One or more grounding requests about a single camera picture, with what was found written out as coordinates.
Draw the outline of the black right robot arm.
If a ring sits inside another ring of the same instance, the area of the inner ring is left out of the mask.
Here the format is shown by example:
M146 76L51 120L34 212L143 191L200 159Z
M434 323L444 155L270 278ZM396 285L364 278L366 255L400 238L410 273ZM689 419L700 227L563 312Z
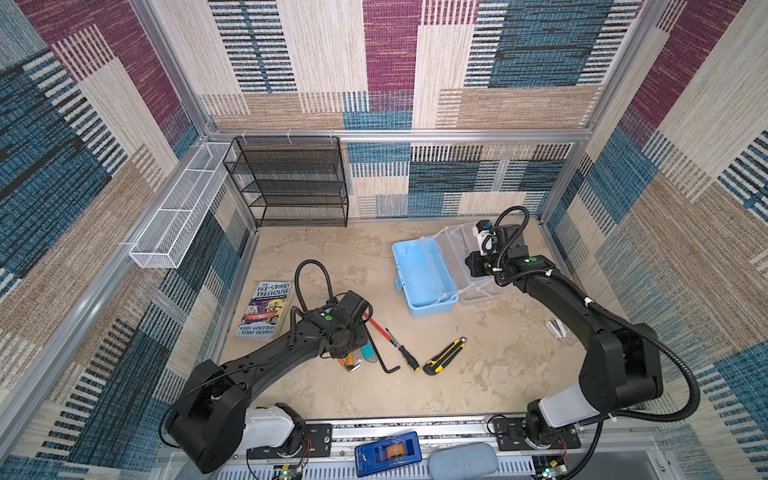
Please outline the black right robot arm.
M549 309L586 350L578 380L565 390L531 402L525 417L527 442L544 448L577 423L600 422L610 416L674 423L692 416L701 402L692 369L658 339L652 327L631 323L589 297L544 256L516 257L470 253L465 264L473 277L490 276L500 286L513 285ZM664 393L661 359L667 357L688 386L683 407L655 414L635 405Z

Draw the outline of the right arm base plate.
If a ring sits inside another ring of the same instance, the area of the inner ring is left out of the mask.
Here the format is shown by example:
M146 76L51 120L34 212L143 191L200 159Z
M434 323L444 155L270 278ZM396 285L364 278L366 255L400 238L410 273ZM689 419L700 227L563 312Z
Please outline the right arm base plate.
M488 432L496 439L498 449L508 451L533 451L552 449L578 449L582 442L575 427L559 427L543 430L538 440L530 437L524 417L493 415L486 422Z

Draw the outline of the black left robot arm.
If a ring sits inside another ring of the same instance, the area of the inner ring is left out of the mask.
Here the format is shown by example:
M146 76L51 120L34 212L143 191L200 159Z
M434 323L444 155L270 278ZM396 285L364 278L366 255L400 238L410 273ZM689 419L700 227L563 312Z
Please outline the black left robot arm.
M363 347L372 313L372 305L352 291L307 312L293 307L287 333L222 365L197 365L169 409L166 431L201 473L214 472L240 445L252 402L309 360L341 359Z

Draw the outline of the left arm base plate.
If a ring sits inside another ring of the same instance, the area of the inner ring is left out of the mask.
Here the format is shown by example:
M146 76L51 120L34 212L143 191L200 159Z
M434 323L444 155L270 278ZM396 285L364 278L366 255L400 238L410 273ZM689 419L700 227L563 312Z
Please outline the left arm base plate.
M331 423L307 424L297 433L291 433L279 447L257 447L246 453L248 460L299 460L306 452L309 457L328 458L331 455L333 425Z

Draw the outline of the blue plastic tool box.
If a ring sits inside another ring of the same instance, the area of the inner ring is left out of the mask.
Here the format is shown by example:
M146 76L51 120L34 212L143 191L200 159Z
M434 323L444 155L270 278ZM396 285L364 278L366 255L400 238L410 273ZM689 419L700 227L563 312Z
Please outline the blue plastic tool box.
M442 314L457 303L499 299L503 293L491 276L473 277L465 260L480 249L472 223L447 226L438 233L392 246L396 288L415 318Z

